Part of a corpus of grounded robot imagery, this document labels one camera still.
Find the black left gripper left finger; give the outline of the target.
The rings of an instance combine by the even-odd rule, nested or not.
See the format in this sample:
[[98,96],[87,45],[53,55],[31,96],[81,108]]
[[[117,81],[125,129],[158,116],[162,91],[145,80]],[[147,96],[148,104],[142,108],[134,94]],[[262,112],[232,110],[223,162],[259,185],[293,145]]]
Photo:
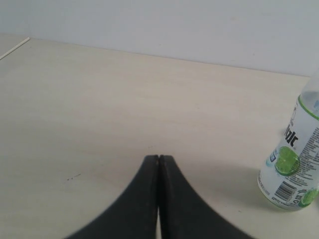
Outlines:
[[124,192],[69,239],[155,239],[159,157],[148,155]]

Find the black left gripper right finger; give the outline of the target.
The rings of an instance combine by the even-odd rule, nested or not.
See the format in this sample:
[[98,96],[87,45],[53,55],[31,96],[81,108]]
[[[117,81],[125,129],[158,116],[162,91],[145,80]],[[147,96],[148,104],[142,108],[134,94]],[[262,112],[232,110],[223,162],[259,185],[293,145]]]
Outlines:
[[250,239],[196,193],[170,155],[159,157],[158,204],[163,239]]

